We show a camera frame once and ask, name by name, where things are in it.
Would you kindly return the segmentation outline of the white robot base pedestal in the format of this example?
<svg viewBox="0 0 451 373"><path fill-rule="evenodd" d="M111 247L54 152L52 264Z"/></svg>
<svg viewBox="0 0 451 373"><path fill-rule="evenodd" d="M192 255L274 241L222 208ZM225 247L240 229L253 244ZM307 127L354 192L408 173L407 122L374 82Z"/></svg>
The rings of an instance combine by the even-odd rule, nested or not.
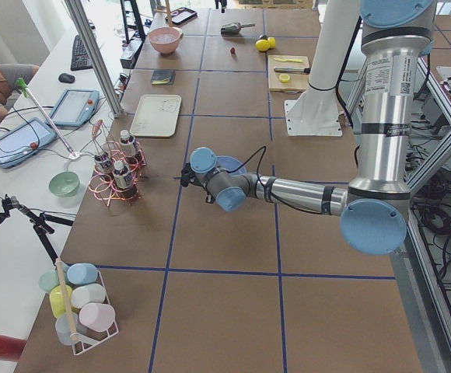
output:
<svg viewBox="0 0 451 373"><path fill-rule="evenodd" d="M289 136L342 135L336 85L354 31L359 28L359 16L358 0L327 3L306 91L296 101L285 101Z"/></svg>

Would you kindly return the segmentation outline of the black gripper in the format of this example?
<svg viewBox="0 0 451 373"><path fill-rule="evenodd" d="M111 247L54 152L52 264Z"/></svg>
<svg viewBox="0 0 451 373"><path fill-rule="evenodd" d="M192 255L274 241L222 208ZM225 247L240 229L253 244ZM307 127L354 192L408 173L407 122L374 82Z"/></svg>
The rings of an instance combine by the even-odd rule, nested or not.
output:
<svg viewBox="0 0 451 373"><path fill-rule="evenodd" d="M189 162L187 162L184 165L184 167L181 169L180 185L182 187L188 187L190 184L195 185L197 187L201 187L203 190L206 191L207 196L205 198L205 202L207 204L213 204L215 202L215 198L208 192L208 190L198 180L196 173L191 168L191 164Z"/></svg>

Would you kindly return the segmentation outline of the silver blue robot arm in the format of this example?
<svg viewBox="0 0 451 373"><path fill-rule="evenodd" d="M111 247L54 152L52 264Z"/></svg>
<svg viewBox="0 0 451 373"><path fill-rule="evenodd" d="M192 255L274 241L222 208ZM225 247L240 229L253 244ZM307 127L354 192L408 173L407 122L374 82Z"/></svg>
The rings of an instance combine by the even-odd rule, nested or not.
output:
<svg viewBox="0 0 451 373"><path fill-rule="evenodd" d="M306 91L287 104L291 135L327 135L337 126L334 94L351 38L362 28L366 57L357 176L346 189L259 173L235 175L206 147L181 172L183 186L202 187L224 211L248 197L312 214L338 216L341 234L360 252L386 255L407 234L411 191L404 163L418 59L432 49L434 1L330 1Z"/></svg>

